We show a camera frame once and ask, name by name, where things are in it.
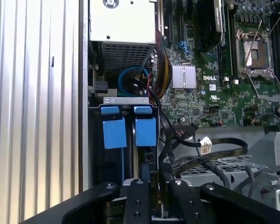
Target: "expansion slot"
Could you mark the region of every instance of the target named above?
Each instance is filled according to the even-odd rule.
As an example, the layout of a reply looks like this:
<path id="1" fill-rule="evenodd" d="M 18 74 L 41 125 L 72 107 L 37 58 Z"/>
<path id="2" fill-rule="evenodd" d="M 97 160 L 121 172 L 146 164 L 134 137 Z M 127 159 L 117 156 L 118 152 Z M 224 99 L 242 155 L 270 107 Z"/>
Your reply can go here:
<path id="1" fill-rule="evenodd" d="M 177 42 L 184 42 L 184 29 L 183 29 L 183 4 L 182 1 L 179 0 L 176 3 L 176 15 L 178 17 L 178 23 L 177 23 Z"/>
<path id="2" fill-rule="evenodd" d="M 164 20 L 165 24 L 167 24 L 166 29 L 164 29 L 165 36 L 167 37 L 168 45 L 173 44 L 174 40 L 174 22 L 173 22 L 173 14 L 172 14 L 172 0 L 165 1 L 165 12 L 164 12 Z"/>

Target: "silver metal frame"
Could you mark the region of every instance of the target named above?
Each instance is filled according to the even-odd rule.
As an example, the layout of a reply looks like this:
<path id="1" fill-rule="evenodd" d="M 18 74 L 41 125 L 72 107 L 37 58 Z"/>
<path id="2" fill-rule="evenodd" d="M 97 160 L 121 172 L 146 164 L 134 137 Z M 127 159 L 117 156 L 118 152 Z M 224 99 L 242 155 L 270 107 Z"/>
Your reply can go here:
<path id="1" fill-rule="evenodd" d="M 0 224 L 78 193 L 78 16 L 78 0 L 0 0 Z"/>

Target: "chip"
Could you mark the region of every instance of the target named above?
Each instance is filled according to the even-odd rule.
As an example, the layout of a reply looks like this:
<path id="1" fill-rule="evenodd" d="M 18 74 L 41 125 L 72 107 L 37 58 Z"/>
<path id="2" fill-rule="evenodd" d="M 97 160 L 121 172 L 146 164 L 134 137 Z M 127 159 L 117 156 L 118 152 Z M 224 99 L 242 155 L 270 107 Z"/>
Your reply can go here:
<path id="1" fill-rule="evenodd" d="M 198 109 L 198 108 L 194 108 L 194 109 L 193 109 L 193 115 L 194 115 L 194 116 L 199 116 L 199 114 L 200 114 L 199 109 Z"/>
<path id="2" fill-rule="evenodd" d="M 227 112 L 222 113 L 222 119 L 228 119 L 228 113 Z"/>

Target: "vent grille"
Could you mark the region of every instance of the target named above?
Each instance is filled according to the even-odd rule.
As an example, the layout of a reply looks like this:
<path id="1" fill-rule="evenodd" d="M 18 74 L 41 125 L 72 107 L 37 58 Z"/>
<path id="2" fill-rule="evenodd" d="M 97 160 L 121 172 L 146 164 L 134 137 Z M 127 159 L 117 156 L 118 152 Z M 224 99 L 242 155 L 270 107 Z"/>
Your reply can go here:
<path id="1" fill-rule="evenodd" d="M 154 45 L 103 43 L 105 76 L 118 76 L 131 66 L 144 66 L 154 50 Z M 140 70 L 132 70 L 128 76 L 136 76 Z"/>

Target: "dell logo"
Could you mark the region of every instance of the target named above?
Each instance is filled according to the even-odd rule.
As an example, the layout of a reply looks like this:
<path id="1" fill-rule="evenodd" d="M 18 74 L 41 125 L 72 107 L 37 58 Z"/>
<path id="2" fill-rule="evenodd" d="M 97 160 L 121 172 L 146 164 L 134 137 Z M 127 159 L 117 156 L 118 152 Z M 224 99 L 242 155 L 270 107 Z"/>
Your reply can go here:
<path id="1" fill-rule="evenodd" d="M 216 81 L 217 79 L 214 76 L 203 76 L 203 80 Z"/>

